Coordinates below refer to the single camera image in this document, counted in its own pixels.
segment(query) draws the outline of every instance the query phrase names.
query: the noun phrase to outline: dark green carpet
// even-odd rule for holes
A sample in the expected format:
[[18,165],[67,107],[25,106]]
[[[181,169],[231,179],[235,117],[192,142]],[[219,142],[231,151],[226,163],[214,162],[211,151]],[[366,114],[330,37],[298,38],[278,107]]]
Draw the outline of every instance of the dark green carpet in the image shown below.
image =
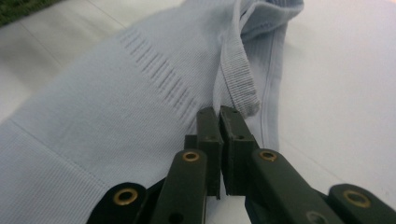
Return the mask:
[[60,1],[62,0],[0,0],[0,26]]

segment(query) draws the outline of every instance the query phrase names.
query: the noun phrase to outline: green patch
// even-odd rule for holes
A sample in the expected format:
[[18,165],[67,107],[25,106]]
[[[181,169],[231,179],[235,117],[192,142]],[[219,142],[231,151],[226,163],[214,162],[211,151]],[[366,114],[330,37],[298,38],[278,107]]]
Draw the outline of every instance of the green patch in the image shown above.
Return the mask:
[[0,26],[60,1],[62,0],[0,0]]

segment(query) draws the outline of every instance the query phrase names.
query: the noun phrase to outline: cloth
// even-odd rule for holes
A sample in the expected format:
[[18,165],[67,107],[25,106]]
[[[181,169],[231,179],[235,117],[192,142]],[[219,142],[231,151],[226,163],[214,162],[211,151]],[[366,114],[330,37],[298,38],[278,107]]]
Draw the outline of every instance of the cloth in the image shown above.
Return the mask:
[[84,223],[111,187],[150,187],[207,106],[238,109],[277,149],[282,46],[302,8],[191,0],[78,59],[0,126],[0,223]]

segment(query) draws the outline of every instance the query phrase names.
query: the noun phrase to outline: light blue fabric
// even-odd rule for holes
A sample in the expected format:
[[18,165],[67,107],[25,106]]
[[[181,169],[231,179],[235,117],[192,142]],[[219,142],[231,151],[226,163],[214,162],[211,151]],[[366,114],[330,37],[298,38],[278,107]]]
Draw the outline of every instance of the light blue fabric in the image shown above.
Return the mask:
[[187,1],[102,43],[0,126],[0,223],[84,223],[121,182],[162,179],[195,114],[233,106],[277,149],[298,0]]

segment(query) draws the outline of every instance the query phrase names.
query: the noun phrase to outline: white surface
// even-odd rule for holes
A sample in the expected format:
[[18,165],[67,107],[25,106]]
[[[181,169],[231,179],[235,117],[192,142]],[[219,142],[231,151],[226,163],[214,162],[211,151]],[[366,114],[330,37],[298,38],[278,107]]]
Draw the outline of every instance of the white surface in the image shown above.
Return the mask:
[[[312,187],[348,182],[396,208],[396,4],[307,0],[290,23],[281,152]],[[0,29],[0,122],[78,55],[180,0],[68,0]],[[227,198],[209,224],[249,223]]]

